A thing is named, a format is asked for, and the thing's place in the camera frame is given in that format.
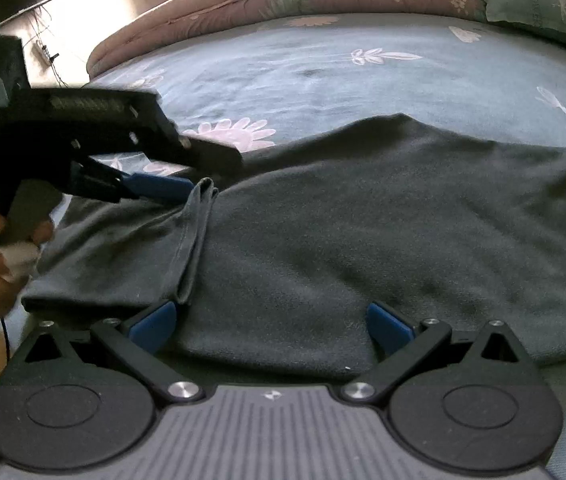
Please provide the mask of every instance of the silver screw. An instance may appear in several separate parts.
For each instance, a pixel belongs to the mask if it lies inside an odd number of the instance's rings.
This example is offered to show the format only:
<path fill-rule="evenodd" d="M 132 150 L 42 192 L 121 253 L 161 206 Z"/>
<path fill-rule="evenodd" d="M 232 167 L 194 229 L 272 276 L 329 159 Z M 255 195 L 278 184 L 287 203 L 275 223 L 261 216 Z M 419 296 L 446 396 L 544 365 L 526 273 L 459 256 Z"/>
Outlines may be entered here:
<path fill-rule="evenodd" d="M 197 384 L 189 381 L 179 381 L 178 383 L 170 384 L 170 387 L 167 389 L 169 394 L 176 399 L 191 399 L 197 396 L 200 390 Z"/>
<path fill-rule="evenodd" d="M 371 384 L 349 383 L 346 384 L 343 393 L 350 399 L 369 399 L 376 393 L 376 390 Z"/>

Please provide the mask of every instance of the gray ribbed panel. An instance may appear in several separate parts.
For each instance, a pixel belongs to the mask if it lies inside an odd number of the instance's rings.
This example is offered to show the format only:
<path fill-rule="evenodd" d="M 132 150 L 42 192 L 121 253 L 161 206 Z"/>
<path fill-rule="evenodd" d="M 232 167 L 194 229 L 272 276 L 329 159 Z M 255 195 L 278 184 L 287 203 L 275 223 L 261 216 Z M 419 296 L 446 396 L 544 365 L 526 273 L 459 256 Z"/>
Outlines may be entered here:
<path fill-rule="evenodd" d="M 0 480 L 61 480 L 0 467 Z M 210 400 L 166 410 L 155 431 L 109 465 L 72 480 L 452 480 L 407 454 L 370 408 L 323 386 L 220 386 Z M 508 477 L 550 480 L 540 469 Z"/>

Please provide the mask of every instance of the black circular housing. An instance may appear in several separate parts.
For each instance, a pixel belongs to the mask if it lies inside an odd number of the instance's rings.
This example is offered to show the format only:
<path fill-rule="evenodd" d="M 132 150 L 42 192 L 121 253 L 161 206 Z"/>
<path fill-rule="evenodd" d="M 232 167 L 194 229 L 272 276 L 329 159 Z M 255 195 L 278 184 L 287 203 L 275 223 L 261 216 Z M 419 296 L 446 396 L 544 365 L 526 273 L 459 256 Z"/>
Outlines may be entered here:
<path fill-rule="evenodd" d="M 147 389 L 125 374 L 58 360 L 0 384 L 0 458 L 19 468 L 95 465 L 135 444 L 154 420 Z"/>
<path fill-rule="evenodd" d="M 415 376 L 390 399 L 390 422 L 409 447 L 453 472 L 543 463 L 560 436 L 562 411 L 549 387 L 516 367 L 482 360 L 471 370 L 451 365 Z"/>

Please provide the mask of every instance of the white finger tape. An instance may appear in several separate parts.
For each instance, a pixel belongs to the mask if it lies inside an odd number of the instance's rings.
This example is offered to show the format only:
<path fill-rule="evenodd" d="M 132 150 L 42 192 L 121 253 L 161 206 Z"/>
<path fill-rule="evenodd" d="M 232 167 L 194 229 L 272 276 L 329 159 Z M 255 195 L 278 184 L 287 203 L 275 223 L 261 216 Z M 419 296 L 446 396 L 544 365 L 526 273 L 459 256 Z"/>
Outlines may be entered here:
<path fill-rule="evenodd" d="M 14 283 L 28 277 L 38 261 L 40 251 L 32 242 L 16 242 L 0 246 L 0 254 L 5 260 L 9 274 L 1 276 L 6 282 Z"/>

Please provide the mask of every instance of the green leaf print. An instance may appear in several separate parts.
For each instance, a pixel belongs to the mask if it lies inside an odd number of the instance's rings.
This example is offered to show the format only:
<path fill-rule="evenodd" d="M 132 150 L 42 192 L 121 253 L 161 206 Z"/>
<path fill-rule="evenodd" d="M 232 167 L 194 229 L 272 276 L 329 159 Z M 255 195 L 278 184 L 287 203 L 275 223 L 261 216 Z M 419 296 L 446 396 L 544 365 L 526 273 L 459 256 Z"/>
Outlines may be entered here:
<path fill-rule="evenodd" d="M 265 10 L 260 11 L 265 20 L 313 13 L 307 0 L 270 0 Z"/>

